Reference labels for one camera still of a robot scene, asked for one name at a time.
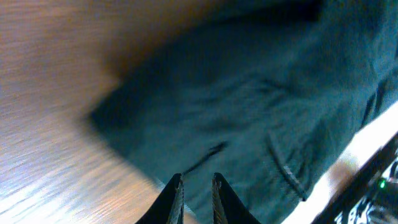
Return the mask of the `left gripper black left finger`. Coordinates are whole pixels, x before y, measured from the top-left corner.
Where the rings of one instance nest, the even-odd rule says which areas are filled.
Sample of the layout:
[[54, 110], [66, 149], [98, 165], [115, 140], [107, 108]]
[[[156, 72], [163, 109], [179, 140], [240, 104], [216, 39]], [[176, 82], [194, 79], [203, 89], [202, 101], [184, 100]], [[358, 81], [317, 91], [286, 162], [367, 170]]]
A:
[[136, 224], [183, 224], [184, 186], [182, 174], [174, 174], [148, 211]]

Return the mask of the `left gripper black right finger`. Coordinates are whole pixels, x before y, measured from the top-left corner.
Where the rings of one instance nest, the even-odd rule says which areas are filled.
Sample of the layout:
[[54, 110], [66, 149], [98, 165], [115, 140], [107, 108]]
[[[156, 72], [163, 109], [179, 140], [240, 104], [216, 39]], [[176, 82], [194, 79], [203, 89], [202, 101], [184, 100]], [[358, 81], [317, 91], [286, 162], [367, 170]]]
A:
[[218, 172], [214, 173], [211, 193], [214, 224], [261, 224]]

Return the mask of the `black shorts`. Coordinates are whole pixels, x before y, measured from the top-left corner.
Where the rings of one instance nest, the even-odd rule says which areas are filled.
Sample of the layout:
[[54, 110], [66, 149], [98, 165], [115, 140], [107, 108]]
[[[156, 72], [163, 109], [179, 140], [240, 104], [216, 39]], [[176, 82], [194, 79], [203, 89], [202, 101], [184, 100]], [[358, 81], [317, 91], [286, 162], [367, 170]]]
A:
[[396, 101], [397, 1], [235, 1], [90, 120], [151, 179], [183, 174], [200, 222], [219, 172], [261, 223], [280, 223]]

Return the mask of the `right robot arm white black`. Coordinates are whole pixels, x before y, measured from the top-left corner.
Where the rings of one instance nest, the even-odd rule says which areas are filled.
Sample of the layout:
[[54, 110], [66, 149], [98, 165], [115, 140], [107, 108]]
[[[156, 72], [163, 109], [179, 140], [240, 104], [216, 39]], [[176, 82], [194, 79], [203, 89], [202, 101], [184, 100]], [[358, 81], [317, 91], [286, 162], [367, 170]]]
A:
[[397, 135], [362, 166], [312, 224], [394, 223], [397, 220]]

